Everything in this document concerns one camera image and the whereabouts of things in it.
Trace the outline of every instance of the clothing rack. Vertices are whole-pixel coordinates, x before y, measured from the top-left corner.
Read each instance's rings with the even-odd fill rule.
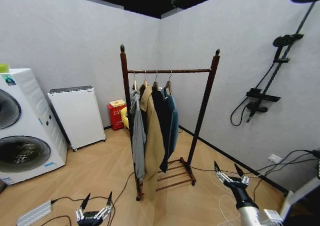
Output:
[[[124,92],[125,92],[125,100],[126,100],[126,106],[127,106],[127,115],[128,115],[128,121],[129,121],[129,130],[130,130],[130,141],[131,141],[131,149],[132,149],[132,138],[133,138],[133,119],[132,119],[132,115],[130,114],[130,109],[131,109],[131,99],[130,99],[130,86],[129,86],[129,77],[128,74],[133,74],[133,73],[145,73],[145,74],[150,74],[150,73],[203,73],[203,72],[209,72],[208,75],[208,79],[206,82],[206,86],[205,86],[205,90],[204,90],[204,95],[203,95],[203,99],[202,99],[202,103],[201,103],[201,107],[200,107],[200,112],[199,112],[199,116],[198,116],[198,120],[196,122],[196,127],[195,127],[195,133],[193,135],[193,139],[192,139],[192,143],[191,143],[191,148],[189,151],[189,156],[187,161],[185,161],[182,157],[178,160],[173,160],[173,161],[169,161],[169,164],[172,164],[174,162],[179,162],[180,165],[179,166],[174,166],[171,168],[168,168],[167,171],[169,170],[174,170],[177,168],[181,168],[184,167],[185,168],[185,172],[182,173],[177,173],[175,175],[171,175],[171,176],[166,176],[166,177],[162,177],[159,178],[158,181],[162,181],[168,178],[172,178],[172,177],[176,177],[179,175],[183,175],[183,174],[188,174],[190,176],[190,179],[184,180],[184,181],[180,181],[177,183],[173,183],[164,187],[160,187],[157,188],[156,191],[168,188],[168,187],[172,187],[172,186],[176,186],[185,182],[191,182],[192,185],[194,186],[196,183],[196,178],[192,173],[192,169],[190,167],[191,165],[191,161],[192,161],[192,157],[194,155],[195,152],[195,148],[196,148],[196,144],[197,144],[197,140],[199,137],[199,133],[200,133],[200,129],[201,129],[201,125],[205,116],[205,112],[206,112],[206,107],[208,104],[208,100],[209,100],[209,96],[211,93],[211,88],[212,85],[214,83],[214,79],[215,79],[215,75],[217,72],[217,68],[218,68],[218,63],[219,63],[219,53],[220,50],[217,49],[217,51],[215,52],[215,56],[212,59],[212,63],[211,63],[211,68],[210,69],[185,69],[185,70],[128,70],[128,66],[127,66],[127,57],[125,54],[125,47],[124,45],[120,46],[120,59],[121,59],[121,67],[122,67],[122,77],[123,77],[123,85],[124,85]],[[135,165],[133,165],[134,168],[134,176],[135,176],[135,184],[137,186],[137,197],[136,200],[139,201],[141,199],[141,197],[144,195],[141,191],[141,186],[139,183],[139,180],[136,176],[136,170],[135,170]]]

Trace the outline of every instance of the white washing machine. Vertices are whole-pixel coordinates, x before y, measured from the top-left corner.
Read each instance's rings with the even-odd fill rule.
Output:
[[[0,73],[0,179],[14,184],[59,168],[67,147],[31,69]]]

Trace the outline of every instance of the red fire extinguisher box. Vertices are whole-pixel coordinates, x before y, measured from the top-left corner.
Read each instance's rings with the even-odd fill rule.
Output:
[[[113,107],[111,104],[107,104],[109,108],[110,121],[112,124],[112,129],[116,131],[117,129],[124,128],[124,123],[121,120],[120,110],[126,107],[126,104]]]

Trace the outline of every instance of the white wall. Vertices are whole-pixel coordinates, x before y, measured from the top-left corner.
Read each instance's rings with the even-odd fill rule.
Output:
[[[104,126],[110,125],[106,104],[124,98],[121,43],[131,69],[209,68],[220,48],[200,136],[253,169],[266,165],[271,153],[284,157],[294,149],[319,147],[320,5],[302,29],[304,38],[293,46],[291,61],[270,87],[268,93],[281,100],[269,104],[266,114],[234,128],[230,114],[270,66],[276,51],[273,40],[294,33],[308,5],[210,0],[158,20],[84,0],[0,1],[0,62],[32,68],[45,93],[93,85]],[[147,75],[151,83],[154,78]],[[136,79],[142,82],[143,74]],[[161,85],[167,79],[158,76]],[[171,78],[180,124],[190,131],[206,80],[204,74]],[[315,173],[314,165],[288,166],[270,179],[294,190]]]
[[[85,0],[0,2],[0,62],[32,68],[45,94],[92,85],[104,126],[106,104],[125,98],[120,44],[130,68],[158,66],[158,19]]]
[[[161,20],[163,68],[209,68],[217,48],[221,59],[200,137],[258,169],[274,153],[319,148],[320,5],[315,5],[268,93],[282,97],[249,124],[235,128],[230,114],[269,68],[273,40],[293,34],[309,5],[290,0],[210,0]],[[207,75],[173,75],[180,124],[195,129]],[[240,112],[234,117],[239,120]],[[316,163],[288,166],[270,175],[286,189],[297,189],[316,171]]]

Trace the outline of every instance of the electrical socket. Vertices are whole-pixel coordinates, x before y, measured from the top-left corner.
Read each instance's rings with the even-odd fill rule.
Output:
[[[271,154],[270,157],[268,157],[268,159],[272,162],[279,163],[282,158],[280,158],[274,154]]]

